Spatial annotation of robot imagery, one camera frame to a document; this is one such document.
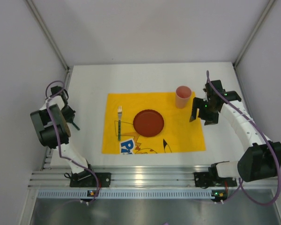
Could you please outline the pink plastic cup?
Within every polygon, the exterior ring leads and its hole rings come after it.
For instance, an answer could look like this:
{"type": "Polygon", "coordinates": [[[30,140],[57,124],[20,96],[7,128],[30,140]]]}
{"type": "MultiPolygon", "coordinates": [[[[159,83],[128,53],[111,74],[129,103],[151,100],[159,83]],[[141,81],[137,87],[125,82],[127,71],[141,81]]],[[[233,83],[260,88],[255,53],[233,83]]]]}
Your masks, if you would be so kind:
{"type": "Polygon", "coordinates": [[[189,87],[187,86],[177,87],[176,98],[175,98],[176,108],[179,109],[185,108],[191,95],[192,95],[192,91],[189,87]]]}

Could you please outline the fork with green handle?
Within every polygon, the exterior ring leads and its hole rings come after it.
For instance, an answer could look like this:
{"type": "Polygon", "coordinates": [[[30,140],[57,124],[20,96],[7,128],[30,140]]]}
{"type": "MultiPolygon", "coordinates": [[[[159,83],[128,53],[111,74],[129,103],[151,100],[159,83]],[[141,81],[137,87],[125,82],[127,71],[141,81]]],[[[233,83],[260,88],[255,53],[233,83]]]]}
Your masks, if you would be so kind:
{"type": "Polygon", "coordinates": [[[122,118],[122,106],[118,107],[118,141],[121,141],[121,118],[122,118]]]}

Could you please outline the red round plate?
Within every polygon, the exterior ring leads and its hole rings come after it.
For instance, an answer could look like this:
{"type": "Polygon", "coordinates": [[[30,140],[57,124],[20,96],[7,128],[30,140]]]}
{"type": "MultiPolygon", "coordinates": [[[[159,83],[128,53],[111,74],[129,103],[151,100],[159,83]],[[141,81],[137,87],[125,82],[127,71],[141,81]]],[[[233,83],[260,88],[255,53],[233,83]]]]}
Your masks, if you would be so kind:
{"type": "Polygon", "coordinates": [[[154,137],[162,132],[164,128],[164,118],[155,110],[142,110],[135,115],[133,128],[143,137],[154,137]]]}

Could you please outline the yellow printed cloth placemat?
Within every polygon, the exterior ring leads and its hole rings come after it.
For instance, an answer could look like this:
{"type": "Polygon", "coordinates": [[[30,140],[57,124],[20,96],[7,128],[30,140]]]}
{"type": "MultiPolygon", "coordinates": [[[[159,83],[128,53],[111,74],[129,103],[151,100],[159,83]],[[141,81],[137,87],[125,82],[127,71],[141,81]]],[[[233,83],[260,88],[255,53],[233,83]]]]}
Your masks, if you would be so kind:
{"type": "Polygon", "coordinates": [[[201,121],[189,122],[193,93],[183,109],[175,106],[174,92],[110,93],[104,120],[103,154],[164,154],[205,151],[201,121]],[[118,107],[122,106],[121,141],[118,141],[118,107]],[[159,112],[164,128],[154,137],[143,137],[133,128],[135,115],[146,109],[159,112]]]}

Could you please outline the spoon with green handle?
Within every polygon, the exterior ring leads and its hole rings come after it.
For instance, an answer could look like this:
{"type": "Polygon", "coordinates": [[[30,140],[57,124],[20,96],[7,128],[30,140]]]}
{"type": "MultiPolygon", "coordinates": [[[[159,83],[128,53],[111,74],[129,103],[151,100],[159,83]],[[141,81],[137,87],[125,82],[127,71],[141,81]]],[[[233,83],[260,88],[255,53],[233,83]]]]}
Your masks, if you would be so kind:
{"type": "Polygon", "coordinates": [[[71,124],[77,129],[80,130],[80,128],[72,121],[71,124]]]}

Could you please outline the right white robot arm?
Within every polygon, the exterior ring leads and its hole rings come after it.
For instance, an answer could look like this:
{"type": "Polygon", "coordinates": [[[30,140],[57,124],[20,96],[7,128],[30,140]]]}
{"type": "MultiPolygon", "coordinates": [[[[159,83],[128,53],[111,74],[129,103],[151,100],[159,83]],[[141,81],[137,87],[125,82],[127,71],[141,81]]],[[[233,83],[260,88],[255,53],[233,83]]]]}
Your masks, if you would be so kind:
{"type": "Polygon", "coordinates": [[[236,91],[226,91],[220,80],[208,81],[204,98],[195,97],[189,121],[197,118],[205,125],[215,125],[222,116],[231,125],[244,149],[238,161],[214,163],[209,172],[216,178],[241,178],[245,182],[277,176],[281,165],[281,143],[261,134],[236,91]]]}

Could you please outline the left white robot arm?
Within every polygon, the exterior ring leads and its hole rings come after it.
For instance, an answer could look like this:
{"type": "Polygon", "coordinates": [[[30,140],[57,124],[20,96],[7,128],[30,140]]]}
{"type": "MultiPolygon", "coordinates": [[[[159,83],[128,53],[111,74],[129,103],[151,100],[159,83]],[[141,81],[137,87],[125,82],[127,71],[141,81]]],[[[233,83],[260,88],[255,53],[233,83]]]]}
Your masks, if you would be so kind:
{"type": "Polygon", "coordinates": [[[68,93],[60,86],[51,87],[51,95],[46,96],[44,105],[30,114],[40,143],[57,151],[59,157],[69,164],[72,176],[79,180],[91,175],[91,167],[70,142],[71,132],[68,125],[71,124],[79,130],[74,123],[74,117],[75,110],[68,104],[68,93]]]}

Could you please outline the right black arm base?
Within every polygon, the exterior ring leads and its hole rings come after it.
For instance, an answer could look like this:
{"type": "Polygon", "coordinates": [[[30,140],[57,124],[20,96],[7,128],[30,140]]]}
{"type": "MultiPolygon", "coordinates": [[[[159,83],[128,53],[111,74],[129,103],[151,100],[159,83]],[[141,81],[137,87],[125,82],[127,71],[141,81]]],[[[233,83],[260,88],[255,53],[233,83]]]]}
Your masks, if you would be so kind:
{"type": "Polygon", "coordinates": [[[233,178],[220,178],[217,174],[215,164],[211,164],[210,167],[208,167],[207,172],[194,172],[194,181],[195,181],[195,187],[197,188],[203,188],[207,189],[210,187],[236,187],[237,182],[233,178]]]}

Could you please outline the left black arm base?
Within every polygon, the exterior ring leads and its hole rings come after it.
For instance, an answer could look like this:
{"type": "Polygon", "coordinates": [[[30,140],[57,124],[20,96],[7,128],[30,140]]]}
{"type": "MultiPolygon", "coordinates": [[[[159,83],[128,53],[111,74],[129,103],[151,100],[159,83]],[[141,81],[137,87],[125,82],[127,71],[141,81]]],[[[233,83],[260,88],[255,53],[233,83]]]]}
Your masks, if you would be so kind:
{"type": "MultiPolygon", "coordinates": [[[[98,179],[98,186],[100,188],[108,188],[111,184],[111,173],[110,172],[96,172],[98,179]]],[[[97,182],[94,175],[88,171],[81,173],[65,173],[64,176],[70,179],[70,187],[72,188],[96,188],[97,182]]]]}

